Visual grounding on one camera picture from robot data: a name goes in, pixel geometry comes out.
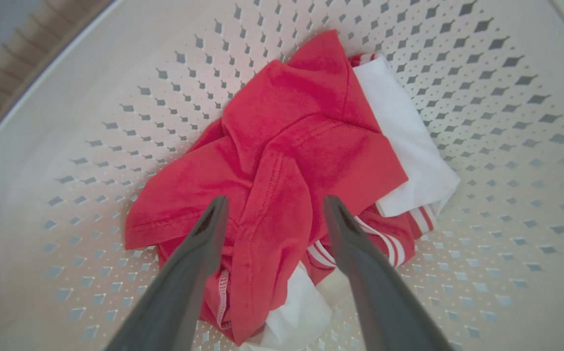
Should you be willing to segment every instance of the folded white fabric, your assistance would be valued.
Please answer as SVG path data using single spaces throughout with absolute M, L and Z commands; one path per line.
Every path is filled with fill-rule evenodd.
M 303 351 L 321 335 L 332 310 L 300 262 L 288 280 L 286 302 L 269 312 L 264 331 L 240 351 Z
M 378 211 L 383 217 L 393 217 L 425 206 L 432 212 L 428 215 L 438 217 L 460 178 L 441 158 L 386 58 L 382 54 L 362 55 L 360 66 L 353 70 L 408 177 L 408 182 L 378 200 Z

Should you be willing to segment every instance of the white garment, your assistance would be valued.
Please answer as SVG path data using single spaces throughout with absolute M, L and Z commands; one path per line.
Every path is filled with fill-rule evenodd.
M 240 351 L 303 351 L 329 324 L 332 310 L 300 262 L 288 280 L 286 302 L 270 311 L 264 331 Z
M 441 158 L 386 58 L 377 55 L 353 70 L 382 133 L 390 140 L 408 177 L 407 182 L 378 200 L 378 211 L 383 217 L 394 217 L 427 205 L 425 209 L 431 210 L 428 215 L 438 217 L 460 178 Z

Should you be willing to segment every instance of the laundry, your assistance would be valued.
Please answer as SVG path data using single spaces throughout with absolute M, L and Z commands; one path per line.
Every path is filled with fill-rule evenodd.
M 359 215 L 406 181 L 328 31 L 288 64 L 263 68 L 190 151 L 146 184 L 125 246 L 157 245 L 163 264 L 210 201 L 228 196 L 222 264 L 206 283 L 200 317 L 240 345 L 284 304 L 307 247 L 327 236 L 325 195 Z
M 263 68 L 148 182 L 126 220 L 125 244 L 157 245 L 163 265 L 210 200 L 227 195 L 222 266 L 206 283 L 200 317 L 238 345 L 248 341 L 244 350 L 295 351 L 329 320 L 306 284 L 336 267 L 323 197 L 340 197 L 398 266 L 459 182 L 385 58 L 347 60 L 329 31 L 288 64 Z

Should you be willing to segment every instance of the white plastic basket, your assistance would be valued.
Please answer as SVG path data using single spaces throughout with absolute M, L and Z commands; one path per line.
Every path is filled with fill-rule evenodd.
M 324 29 L 387 54 L 463 178 L 400 268 L 454 349 L 564 348 L 557 2 L 117 0 L 0 125 L 0 349 L 106 345 L 158 273 L 153 247 L 123 249 L 145 182 Z M 335 313 L 311 350 L 364 349 L 346 284 L 320 286 Z M 232 348 L 198 324 L 193 349 Z

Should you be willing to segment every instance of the red cloth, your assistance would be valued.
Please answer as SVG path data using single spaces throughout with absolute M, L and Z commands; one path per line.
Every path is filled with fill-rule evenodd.
M 284 304 L 306 248 L 327 236 L 325 195 L 358 215 L 405 181 L 328 31 L 288 64 L 263 68 L 188 153 L 148 182 L 128 214 L 125 246 L 158 245 L 163 264 L 210 201 L 228 196 L 222 267 L 206 283 L 201 318 L 220 329 L 218 321 L 230 322 L 223 332 L 240 345 Z

